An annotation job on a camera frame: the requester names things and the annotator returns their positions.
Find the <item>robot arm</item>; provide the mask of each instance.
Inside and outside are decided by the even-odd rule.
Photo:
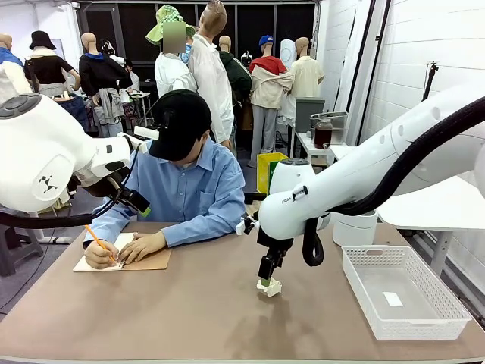
[[[123,185],[133,147],[146,152],[146,144],[131,136],[91,138],[46,96],[10,99],[0,105],[0,205],[40,211],[74,181],[94,196],[110,196],[115,203],[144,212],[149,203]],[[54,228],[88,224],[93,219],[91,215],[81,217],[20,218],[3,213],[0,221],[19,228]]]
[[[361,215],[392,195],[429,187],[473,170],[475,165],[483,193],[485,125],[480,123],[485,120],[484,96],[481,84],[441,92],[320,174],[286,186],[286,190],[280,186],[281,192],[271,190],[258,212],[258,242],[269,248],[261,261],[260,276],[266,280],[271,277],[273,269],[281,266],[286,247],[300,234],[304,234],[305,261],[320,264],[323,250],[315,233],[315,219],[329,212]],[[287,177],[288,168],[280,165],[273,180],[292,180]]]

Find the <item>spiral notebook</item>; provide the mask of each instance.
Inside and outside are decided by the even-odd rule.
[[[114,242],[114,246],[121,251],[125,245],[133,241],[133,233],[121,233],[120,236]],[[124,262],[118,263],[114,267],[107,267],[105,269],[94,269],[86,261],[86,257],[83,256],[81,260],[76,264],[73,271],[148,271],[153,269],[167,269],[168,260],[170,259],[171,249],[163,249],[153,254],[148,254],[139,262],[133,262],[131,264],[124,264]]]

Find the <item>black pole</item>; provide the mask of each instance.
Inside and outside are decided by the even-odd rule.
[[[364,127],[365,112],[367,111],[369,96],[371,95],[372,81],[374,79],[374,73],[376,71],[377,59],[379,58],[380,45],[382,44],[382,39],[384,37],[384,29],[386,29],[387,17],[389,15],[390,6],[391,6],[391,0],[386,0],[386,8],[384,9],[384,16],[383,16],[383,19],[382,19],[382,25],[380,26],[379,36],[376,38],[376,40],[377,40],[376,55],[374,56],[374,64],[372,66],[371,82],[369,82],[367,95],[365,96],[364,113],[362,114],[361,126],[358,129],[357,145],[359,145],[360,141],[361,141],[362,128]]]
[[[364,54],[365,40],[369,34],[369,28],[371,27],[372,15],[374,14],[374,7],[376,5],[376,0],[371,1],[369,6],[369,12],[367,13],[367,19],[365,21],[364,34],[362,35],[361,47],[358,50],[357,64],[355,65],[354,77],[352,78],[352,85],[350,86],[349,100],[347,100],[346,111],[349,112],[350,102],[352,101],[352,96],[354,93],[355,84],[357,83],[358,69],[361,66],[362,55]]]
[[[436,62],[431,62],[431,69],[430,69],[430,75],[429,77],[427,78],[427,82],[426,82],[426,87],[424,89],[424,93],[423,93],[423,99],[422,101],[424,101],[425,99],[428,98],[428,96],[430,95],[430,90],[431,90],[431,84],[433,83],[433,77],[434,77],[434,74],[439,70],[440,68],[437,66]]]

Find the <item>gray stool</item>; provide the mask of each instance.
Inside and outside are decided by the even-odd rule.
[[[15,263],[19,260],[29,256],[30,254],[42,256],[44,253],[39,241],[36,238],[36,235],[32,230],[26,230],[30,238],[30,244],[22,246],[13,252],[8,250],[5,232],[9,228],[9,226],[0,225],[0,276],[2,277],[14,275]]]

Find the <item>beige jacket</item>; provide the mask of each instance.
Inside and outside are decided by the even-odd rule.
[[[259,66],[255,66],[251,76],[251,103],[262,108],[281,108],[283,93],[291,90],[295,80],[291,72],[277,76]]]

